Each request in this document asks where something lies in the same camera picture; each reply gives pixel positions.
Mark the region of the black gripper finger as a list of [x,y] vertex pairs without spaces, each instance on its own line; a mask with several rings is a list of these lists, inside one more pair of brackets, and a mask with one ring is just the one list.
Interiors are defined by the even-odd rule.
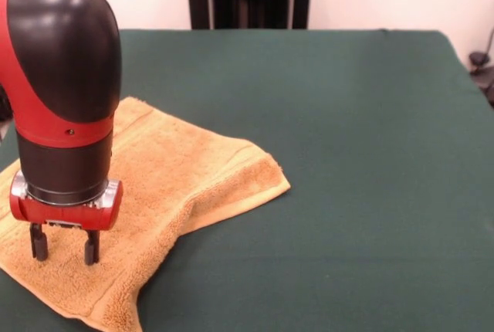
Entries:
[[92,266],[100,261],[100,231],[88,230],[87,241],[84,249],[84,262],[87,266]]
[[48,244],[46,234],[42,231],[42,225],[31,223],[29,227],[32,257],[42,262],[48,258]]

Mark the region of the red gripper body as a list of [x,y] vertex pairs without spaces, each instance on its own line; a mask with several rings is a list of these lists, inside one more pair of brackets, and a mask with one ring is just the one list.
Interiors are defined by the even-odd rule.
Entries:
[[21,221],[107,231],[117,220],[123,193],[122,182],[110,179],[95,200],[80,205],[51,205],[33,198],[23,173],[17,171],[10,188],[9,206],[14,218]]

